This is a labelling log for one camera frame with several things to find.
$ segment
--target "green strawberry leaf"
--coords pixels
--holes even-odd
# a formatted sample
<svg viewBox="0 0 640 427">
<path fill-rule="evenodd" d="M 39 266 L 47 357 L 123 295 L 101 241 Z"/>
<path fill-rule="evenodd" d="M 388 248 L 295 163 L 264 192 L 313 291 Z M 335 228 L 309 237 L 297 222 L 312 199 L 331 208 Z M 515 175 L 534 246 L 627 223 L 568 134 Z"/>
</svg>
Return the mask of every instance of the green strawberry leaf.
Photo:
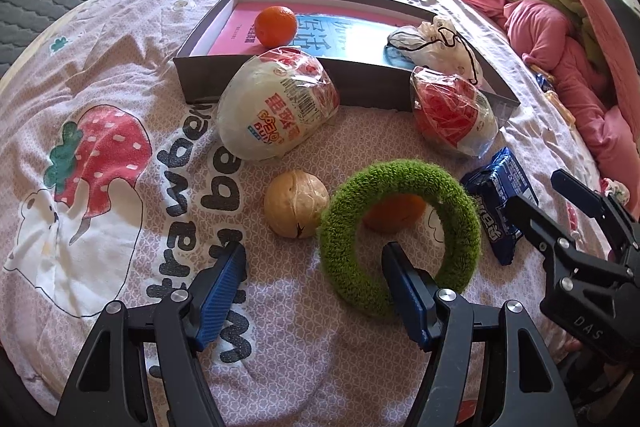
<svg viewBox="0 0 640 427">
<path fill-rule="evenodd" d="M 49 153 L 52 165 L 44 172 L 44 185 L 55 187 L 56 194 L 65 191 L 66 180 L 76 170 L 76 149 L 82 139 L 82 131 L 75 122 L 62 126 L 62 145 L 56 145 Z"/>
</svg>

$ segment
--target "crumpled plastic bag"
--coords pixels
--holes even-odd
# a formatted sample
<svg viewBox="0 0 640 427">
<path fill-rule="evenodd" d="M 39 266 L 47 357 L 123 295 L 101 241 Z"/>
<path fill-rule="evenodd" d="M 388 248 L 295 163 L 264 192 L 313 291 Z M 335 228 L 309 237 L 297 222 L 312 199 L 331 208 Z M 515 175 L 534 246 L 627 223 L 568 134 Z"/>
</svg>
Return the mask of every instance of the crumpled plastic bag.
<svg viewBox="0 0 640 427">
<path fill-rule="evenodd" d="M 479 89 L 461 76 L 417 66 L 410 90 L 418 130 L 427 140 L 477 158 L 489 150 L 498 123 Z"/>
<path fill-rule="evenodd" d="M 252 57 L 226 86 L 216 124 L 225 148 L 243 160 L 282 156 L 338 110 L 334 84 L 317 58 L 297 48 Z"/>
<path fill-rule="evenodd" d="M 387 43 L 416 66 L 458 74 L 474 86 L 484 86 L 476 54 L 448 17 L 436 15 L 433 23 L 423 22 L 417 28 L 402 26 L 389 34 Z"/>
</svg>

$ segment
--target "brown fruit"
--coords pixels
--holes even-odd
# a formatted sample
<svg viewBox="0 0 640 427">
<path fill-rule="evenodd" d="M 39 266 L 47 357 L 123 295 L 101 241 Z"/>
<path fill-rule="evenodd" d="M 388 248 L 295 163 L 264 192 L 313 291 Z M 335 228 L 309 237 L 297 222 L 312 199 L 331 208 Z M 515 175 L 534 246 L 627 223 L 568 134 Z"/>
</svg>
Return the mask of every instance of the brown fruit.
<svg viewBox="0 0 640 427">
<path fill-rule="evenodd" d="M 312 174 L 300 170 L 276 176 L 264 194 L 264 217 L 273 232 L 303 238 L 316 233 L 329 193 Z"/>
<path fill-rule="evenodd" d="M 255 36 L 265 48 L 286 46 L 298 31 L 295 13 L 284 6 L 269 6 L 255 18 Z"/>
<path fill-rule="evenodd" d="M 365 227 L 378 233 L 398 233 L 414 225 L 427 204 L 415 194 L 392 194 L 374 204 L 364 216 Z"/>
</svg>

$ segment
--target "orange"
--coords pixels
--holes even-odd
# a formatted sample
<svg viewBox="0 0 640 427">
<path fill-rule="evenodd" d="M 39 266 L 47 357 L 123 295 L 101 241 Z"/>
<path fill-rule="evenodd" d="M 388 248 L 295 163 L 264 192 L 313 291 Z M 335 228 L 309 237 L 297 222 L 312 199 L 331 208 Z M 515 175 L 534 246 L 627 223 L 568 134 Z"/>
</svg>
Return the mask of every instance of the orange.
<svg viewBox="0 0 640 427">
<path fill-rule="evenodd" d="M 365 227 L 379 233 L 398 233 L 414 225 L 427 204 L 415 194 L 392 194 L 374 204 L 364 216 Z"/>
<path fill-rule="evenodd" d="M 255 36 L 266 48 L 286 46 L 298 30 L 296 15 L 284 6 L 269 6 L 255 18 Z"/>
</svg>

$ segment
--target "bed sheet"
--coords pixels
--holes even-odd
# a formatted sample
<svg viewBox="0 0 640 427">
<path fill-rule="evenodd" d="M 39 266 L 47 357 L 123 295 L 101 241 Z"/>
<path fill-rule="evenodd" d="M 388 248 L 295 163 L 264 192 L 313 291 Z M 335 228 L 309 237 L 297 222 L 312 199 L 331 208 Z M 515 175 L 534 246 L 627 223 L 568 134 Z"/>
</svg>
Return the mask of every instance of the bed sheet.
<svg viewBox="0 0 640 427">
<path fill-rule="evenodd" d="M 376 160 L 421 158 L 456 178 L 483 162 L 431 150 L 411 114 L 357 107 L 341 107 L 335 121 L 284 158 L 233 158 L 216 133 L 214 107 L 183 102 L 171 62 L 216 1 L 90 0 L 50 28 L 3 79 L 0 341 L 25 386 L 53 413 L 107 301 L 157 302 L 211 266 L 226 241 L 241 239 L 248 278 L 220 340 L 200 356 L 226 423 L 401 425 L 427 357 L 399 323 L 368 319 L 340 301 L 322 274 L 316 240 L 276 237 L 262 216 L 262 194 L 289 168 L 312 172 L 333 193 Z M 400 1 L 451 16 L 516 93 L 521 105 L 486 158 L 508 145 L 541 207 L 567 226 L 564 200 L 548 179 L 564 168 L 596 188 L 584 144 L 476 12 L 458 0 Z M 121 175 L 105 177 L 108 169 Z M 47 188 L 54 186 L 57 198 Z M 600 231 L 582 214 L 578 226 L 578 246 L 604 257 Z M 361 263 L 379 277 L 388 239 L 364 230 L 357 239 Z M 444 250 L 433 212 L 398 239 L 416 266 L 437 269 Z M 538 309 L 540 254 L 522 240 L 514 263 L 501 267 L 484 235 L 482 249 L 465 298 L 486 305 L 520 300 L 551 352 L 561 355 L 564 333 Z M 166 425 L 152 346 L 146 365 L 156 418 Z M 477 393 L 480 370 L 474 349 L 468 398 Z"/>
</svg>

